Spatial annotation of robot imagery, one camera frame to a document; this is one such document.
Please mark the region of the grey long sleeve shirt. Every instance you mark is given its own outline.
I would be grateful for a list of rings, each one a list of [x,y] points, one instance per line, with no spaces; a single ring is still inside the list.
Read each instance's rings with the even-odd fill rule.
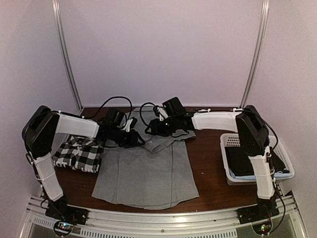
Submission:
[[[195,133],[178,130],[172,137],[144,133],[144,122],[155,119],[150,107],[135,108],[135,129],[145,144],[106,149],[92,197],[112,204],[163,210],[199,197],[185,140]]]

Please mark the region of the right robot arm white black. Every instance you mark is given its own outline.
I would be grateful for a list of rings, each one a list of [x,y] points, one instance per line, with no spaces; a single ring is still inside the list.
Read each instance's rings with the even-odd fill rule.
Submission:
[[[274,166],[271,161],[269,131],[265,121],[252,105],[229,111],[202,109],[188,111],[178,97],[153,108],[156,119],[146,126],[145,133],[172,136],[177,130],[227,130],[238,133],[240,146],[248,156],[256,179],[258,205],[254,215],[264,219],[273,211],[276,200]]]

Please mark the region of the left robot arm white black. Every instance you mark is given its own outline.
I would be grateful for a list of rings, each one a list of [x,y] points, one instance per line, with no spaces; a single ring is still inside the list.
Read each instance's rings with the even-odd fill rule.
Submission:
[[[113,141],[123,148],[145,144],[139,132],[134,129],[136,118],[121,125],[125,113],[111,108],[102,121],[53,111],[39,106],[22,130],[22,138],[31,164],[35,168],[40,184],[50,201],[63,197],[52,161],[52,144],[56,134],[69,134],[98,141]]]

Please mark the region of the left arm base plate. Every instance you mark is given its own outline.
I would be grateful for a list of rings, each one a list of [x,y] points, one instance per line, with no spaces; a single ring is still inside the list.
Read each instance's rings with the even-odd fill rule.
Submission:
[[[45,215],[57,220],[66,221],[75,225],[85,225],[88,210],[83,208],[72,207],[66,204],[49,204]]]

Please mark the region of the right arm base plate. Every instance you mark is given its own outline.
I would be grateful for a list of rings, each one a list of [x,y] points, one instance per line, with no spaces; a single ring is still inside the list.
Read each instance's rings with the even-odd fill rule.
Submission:
[[[246,224],[277,216],[279,209],[275,201],[260,199],[256,205],[239,208],[237,214],[240,224]]]

